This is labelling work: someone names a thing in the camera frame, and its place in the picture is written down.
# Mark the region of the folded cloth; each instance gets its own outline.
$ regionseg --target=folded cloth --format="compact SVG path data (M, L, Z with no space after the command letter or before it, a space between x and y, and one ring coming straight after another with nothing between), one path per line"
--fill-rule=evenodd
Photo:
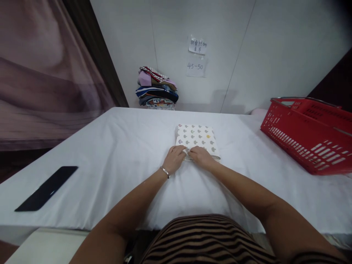
M157 80L158 82L162 82L167 80L169 77L162 75L160 72L154 70L151 67L147 67L147 66L142 66L139 67L141 70L145 71L145 73L149 74L150 77L154 78L155 80Z
M138 75L138 84L140 86L151 86L151 77L145 71L140 71Z
M146 102L150 99L153 98L157 98L156 96L153 95L143 95L140 99L139 99L139 105L146 105Z
M213 128L211 126L201 125L178 125L176 145L184 145L187 147L185 153L186 161L193 161L188 152L195 146L205 148L210 153L214 160L220 161L219 148L216 144Z
M146 103L147 105L157 105L157 106L168 106L174 105L173 101L166 98L153 98L149 99Z
M153 98L147 101L146 106L150 109L175 110L175 104L166 98Z
M150 86L152 86L152 85L160 85L160 84L165 84L165 85L167 85L168 87L170 87L171 88L171 90L173 90L173 91L177 91L177 87L176 87L176 84L173 82L173 81L171 81L171 80L165 80L165 81L163 81L163 82L158 82L158 81L156 81L156 80L154 80L154 79L151 79L151 84L150 84Z
M172 91L167 85L163 85L163 88L141 86L136 90L136 95L141 98L144 95L157 96L162 98L170 99L173 102L177 102L179 96L176 91Z
M159 91L159 90L152 90L152 91L148 91L148 93L146 93L146 95L154 95L157 97L162 97L162 98L167 98L170 99L171 101L173 101L174 103L177 102L177 100L179 99L179 96L176 93L171 93L169 91Z

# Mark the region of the paper sign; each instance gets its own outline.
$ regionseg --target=paper sign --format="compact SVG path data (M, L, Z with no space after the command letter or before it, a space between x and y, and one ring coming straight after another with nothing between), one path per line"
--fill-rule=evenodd
M186 64L186 75L193 77L205 77L206 61L207 59L205 58L202 59L199 57L190 56Z
M206 42L203 39L190 38L188 50L198 54L205 54Z

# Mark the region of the white tablecloth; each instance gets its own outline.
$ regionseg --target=white tablecloth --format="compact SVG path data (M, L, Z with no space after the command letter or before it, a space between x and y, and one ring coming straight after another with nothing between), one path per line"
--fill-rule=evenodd
M250 115L113 108L0 184L0 239L19 244L20 236L36 227L91 230L159 168L175 143L177 124L212 126L222 164L286 200L319 232L351 234L352 179L308 174L260 131L261 121ZM61 166L79 169L40 210L14 212ZM166 182L141 227L160 229L176 217L208 213L227 215L251 232L264 231L193 162L184 162Z

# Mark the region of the basket handle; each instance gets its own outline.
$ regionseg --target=basket handle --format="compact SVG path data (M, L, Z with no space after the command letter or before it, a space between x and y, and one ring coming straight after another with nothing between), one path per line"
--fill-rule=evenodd
M332 107L336 107L336 108L339 108L341 109L341 106L336 106L334 104L331 104L331 103L327 103L327 102L324 102L322 100L319 100L319 99L315 99L313 97L294 97L294 96L291 96L291 97L275 97L275 98L272 98L271 100L275 101L276 103L279 103L279 104L282 104L283 106L285 107L291 107L291 106L288 106L288 105L285 105L283 103L281 103L280 101L276 100L276 99L309 99L309 100L313 100L313 101L317 101L319 103L323 103L323 104L326 104L328 106L332 106Z

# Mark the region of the plastic basket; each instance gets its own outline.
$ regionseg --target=plastic basket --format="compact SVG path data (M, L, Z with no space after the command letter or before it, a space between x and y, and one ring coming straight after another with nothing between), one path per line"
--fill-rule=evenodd
M313 98L272 98L260 129L311 174L352 172L352 113Z

